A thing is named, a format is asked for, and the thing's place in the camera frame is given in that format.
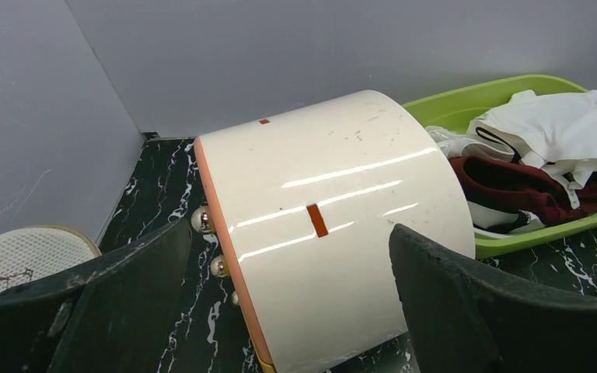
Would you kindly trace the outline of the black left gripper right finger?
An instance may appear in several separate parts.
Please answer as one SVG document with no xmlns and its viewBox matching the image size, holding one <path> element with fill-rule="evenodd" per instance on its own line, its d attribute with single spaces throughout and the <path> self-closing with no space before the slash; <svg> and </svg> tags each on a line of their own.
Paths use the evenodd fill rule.
<svg viewBox="0 0 597 373">
<path fill-rule="evenodd" d="M 389 258 L 422 372 L 597 372 L 597 297 L 508 274 L 401 224 Z"/>
</svg>

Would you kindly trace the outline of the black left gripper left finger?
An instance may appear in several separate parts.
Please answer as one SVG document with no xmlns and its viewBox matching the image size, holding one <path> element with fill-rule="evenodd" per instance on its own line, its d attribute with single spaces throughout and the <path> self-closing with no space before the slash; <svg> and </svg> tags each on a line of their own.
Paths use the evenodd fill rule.
<svg viewBox="0 0 597 373">
<path fill-rule="evenodd" d="M 0 372 L 151 372 L 191 249 L 186 219 L 0 293 Z"/>
</svg>

